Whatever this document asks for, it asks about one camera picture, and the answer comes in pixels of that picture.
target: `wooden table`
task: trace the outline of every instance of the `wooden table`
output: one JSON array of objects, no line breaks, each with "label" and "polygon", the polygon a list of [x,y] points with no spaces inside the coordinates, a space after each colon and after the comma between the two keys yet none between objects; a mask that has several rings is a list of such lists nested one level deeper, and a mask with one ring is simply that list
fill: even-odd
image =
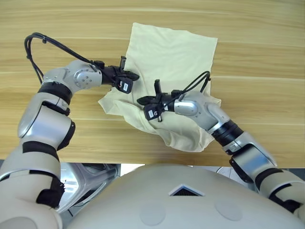
[{"label": "wooden table", "polygon": [[[88,59],[118,65],[132,23],[219,38],[212,95],[241,128],[253,134],[280,167],[305,167],[304,0],[1,0],[0,158],[18,144],[20,117],[39,82],[23,48],[34,31],[45,33]],[[46,72],[73,60],[35,41],[34,59]],[[97,103],[103,86],[77,93],[71,103],[76,133],[61,161],[181,163],[226,166],[216,142],[201,153],[166,147]]]}]

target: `cloth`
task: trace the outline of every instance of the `cloth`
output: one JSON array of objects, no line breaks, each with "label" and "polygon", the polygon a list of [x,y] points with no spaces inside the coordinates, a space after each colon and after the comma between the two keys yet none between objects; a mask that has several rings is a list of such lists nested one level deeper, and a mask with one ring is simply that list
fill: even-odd
[{"label": "cloth", "polygon": [[[163,121],[147,121],[143,106],[137,99],[152,95],[154,81],[160,79],[162,92],[183,90],[202,72],[211,69],[217,38],[204,37],[188,31],[178,31],[134,23],[126,53],[125,70],[136,73],[132,92],[124,94],[112,88],[100,101],[105,113],[122,115],[126,122],[147,133],[159,135],[167,146],[201,152],[213,140],[203,129],[185,116],[174,112],[162,113]],[[210,82],[204,93],[210,95]],[[219,99],[210,96],[214,103]]]}]

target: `silver arm segment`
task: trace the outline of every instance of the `silver arm segment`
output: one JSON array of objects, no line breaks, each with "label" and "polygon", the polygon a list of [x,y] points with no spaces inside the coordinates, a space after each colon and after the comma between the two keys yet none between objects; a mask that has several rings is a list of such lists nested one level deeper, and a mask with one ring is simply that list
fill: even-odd
[{"label": "silver arm segment", "polygon": [[208,96],[188,92],[174,102],[174,111],[194,120],[218,141],[232,158],[231,166],[259,193],[294,213],[305,223],[305,182],[277,168],[271,154],[241,130]]},{"label": "silver arm segment", "polygon": [[101,71],[79,60],[45,74],[19,123],[19,145],[0,169],[0,228],[62,228],[54,210],[64,192],[56,151],[75,130],[73,94],[101,84]]}]

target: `robotic arm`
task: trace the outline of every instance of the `robotic arm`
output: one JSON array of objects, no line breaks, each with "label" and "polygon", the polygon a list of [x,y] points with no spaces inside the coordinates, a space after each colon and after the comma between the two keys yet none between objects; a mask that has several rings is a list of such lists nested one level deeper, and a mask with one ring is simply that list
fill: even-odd
[{"label": "robotic arm", "polygon": [[177,96],[161,93],[160,83],[155,82],[156,96],[140,98],[148,120],[158,118],[165,111],[175,112],[194,120],[211,134],[231,156],[230,164],[239,177],[255,183],[259,193],[281,205],[305,223],[305,182],[289,171],[277,168],[271,154],[255,139],[234,123],[210,98],[201,92],[190,91]]},{"label": "robotic arm", "polygon": [[121,64],[105,67],[80,60],[47,72],[18,126],[19,145],[0,169],[0,229],[56,229],[61,218],[55,211],[64,193],[57,151],[66,147],[75,123],[68,117],[74,93],[111,84],[129,93],[138,75]]}]

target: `black cable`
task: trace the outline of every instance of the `black cable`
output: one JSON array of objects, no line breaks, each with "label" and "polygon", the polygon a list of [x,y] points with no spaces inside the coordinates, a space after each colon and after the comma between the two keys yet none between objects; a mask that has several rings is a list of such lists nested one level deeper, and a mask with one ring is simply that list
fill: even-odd
[{"label": "black cable", "polygon": [[197,87],[203,80],[205,79],[203,86],[200,89],[200,92],[202,93],[206,87],[206,85],[208,84],[209,80],[210,80],[210,72],[209,71],[205,71],[203,73],[201,73],[199,76],[196,77],[196,79],[194,79],[189,85],[186,86],[186,88],[184,88],[177,96],[175,96],[172,100],[168,101],[162,108],[161,111],[168,106],[170,103],[172,103],[173,101],[175,101],[176,99],[178,99],[182,94],[189,92],[190,90],[194,89],[195,87]]},{"label": "black cable", "polygon": [[40,83],[42,83],[42,80],[43,80],[43,73],[39,69],[39,67],[36,65],[36,63],[34,62],[32,54],[31,54],[31,43],[32,43],[33,38],[41,39],[44,44],[49,42],[49,43],[53,44],[54,46],[60,48],[61,50],[67,52],[68,54],[74,56],[75,58],[77,58],[77,59],[79,59],[81,61],[84,61],[84,62],[87,62],[87,63],[90,63],[90,64],[94,64],[93,61],[90,61],[90,60],[86,59],[85,57],[79,55],[78,53],[76,53],[72,49],[68,48],[64,44],[58,42],[57,40],[55,40],[55,39],[53,39],[51,37],[48,37],[46,35],[43,35],[42,33],[34,32],[32,35],[29,35],[29,36],[27,36],[25,38],[25,40],[24,40],[24,48],[25,48],[25,52],[27,54],[27,59],[29,59],[29,61],[31,62],[31,64],[32,64],[32,66],[34,68],[35,73],[37,74],[37,77],[38,77]]}]

